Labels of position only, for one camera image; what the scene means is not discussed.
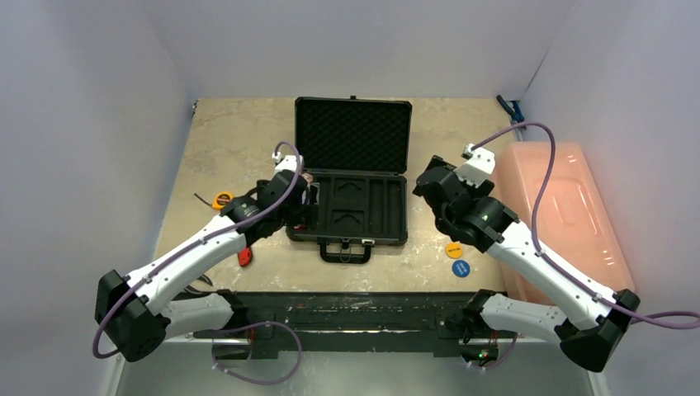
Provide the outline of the yellow dealer button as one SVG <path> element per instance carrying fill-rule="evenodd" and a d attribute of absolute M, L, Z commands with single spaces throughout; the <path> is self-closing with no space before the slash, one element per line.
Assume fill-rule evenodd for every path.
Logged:
<path fill-rule="evenodd" d="M 444 251 L 453 260 L 460 259 L 463 255 L 463 247 L 460 243 L 448 243 Z"/>

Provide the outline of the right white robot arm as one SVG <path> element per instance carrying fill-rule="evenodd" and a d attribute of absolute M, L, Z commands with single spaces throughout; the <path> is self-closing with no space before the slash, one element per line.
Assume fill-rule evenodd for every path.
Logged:
<path fill-rule="evenodd" d="M 640 298 L 629 289 L 614 291 L 557 253 L 536 247 L 530 228 L 490 196 L 493 182 L 475 186 L 456 170 L 434 156 L 416 180 L 413 193 L 431 208 L 437 230 L 506 264 L 552 302 L 527 303 L 479 290 L 463 314 L 466 330 L 476 336 L 505 330 L 547 341 L 579 367 L 601 372 L 630 327 Z"/>

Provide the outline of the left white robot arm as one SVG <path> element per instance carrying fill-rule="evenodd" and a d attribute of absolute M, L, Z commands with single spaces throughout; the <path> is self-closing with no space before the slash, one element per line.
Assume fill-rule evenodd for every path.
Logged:
<path fill-rule="evenodd" d="M 297 172 L 278 171 L 231 199 L 200 231 L 159 259 L 128 275 L 115 270 L 103 275 L 97 283 L 93 355 L 104 359 L 120 354 L 135 362 L 165 339 L 186 332 L 241 334 L 246 315 L 223 295 L 197 297 L 189 307 L 176 298 L 219 262 L 296 223 L 308 186 Z"/>

